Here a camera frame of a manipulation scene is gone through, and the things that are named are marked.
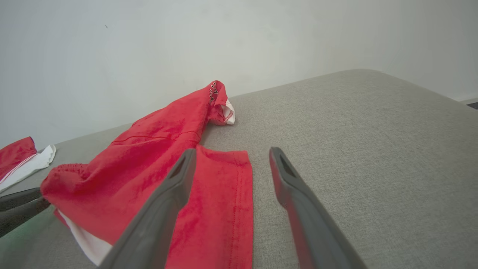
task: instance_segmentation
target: red cloth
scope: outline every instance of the red cloth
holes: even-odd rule
[[[0,149],[0,180],[33,154],[36,154],[36,149],[31,137],[25,137]]]
[[[114,244],[180,155],[196,148],[192,190],[176,221],[167,268],[251,268],[252,168],[247,152],[198,145],[209,121],[225,125],[221,105],[226,100],[224,85],[213,81],[145,116],[89,164],[50,171],[41,185],[43,196],[74,223]]]

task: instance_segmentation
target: white fabric trim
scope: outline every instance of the white fabric trim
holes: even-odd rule
[[[72,222],[67,216],[65,216],[61,211],[58,210],[61,217],[65,220],[66,224],[70,228],[73,237],[80,245],[80,248],[83,250],[85,255],[90,259],[96,266],[99,266],[103,259],[106,257],[108,252],[111,250],[112,246],[98,237],[90,234],[80,226]]]
[[[229,102],[229,98],[226,100],[226,105],[222,107],[222,113],[224,114],[224,122],[229,125],[233,125],[236,121],[236,112],[234,111],[234,107]]]
[[[14,169],[8,172],[8,174],[6,174],[0,181],[0,193],[12,185],[24,180],[36,171],[49,167],[53,158],[55,158],[55,153],[56,147],[54,145],[49,145],[43,150],[43,152],[33,154],[26,158]]]

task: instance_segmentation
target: dark floor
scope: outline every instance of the dark floor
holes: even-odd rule
[[[473,103],[473,104],[468,104],[467,106],[470,106],[470,107],[472,107],[472,108],[474,108],[474,109],[478,109],[478,102]]]

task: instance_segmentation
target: red and white garment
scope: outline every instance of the red and white garment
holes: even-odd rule
[[[42,194],[98,265],[180,155],[196,148],[189,202],[179,212],[166,267],[250,269],[253,205],[247,152],[218,152],[198,144],[208,122],[234,121],[224,85],[213,81],[136,121],[89,164],[54,168],[42,183]]]
[[[41,153],[37,153],[31,137],[20,139],[0,149],[0,193],[34,172],[50,166],[55,153],[54,145],[49,145]]]

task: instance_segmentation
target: gathered red fabric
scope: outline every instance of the gathered red fabric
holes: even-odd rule
[[[196,148],[189,202],[179,212],[166,267],[251,268],[247,152],[198,145],[208,122],[228,122],[233,111],[223,109],[227,100],[216,80],[139,119],[89,164],[52,169],[41,185],[43,196],[76,225],[114,244],[180,155]]]
[[[28,157],[36,154],[31,137],[20,139],[0,149],[0,180]]]

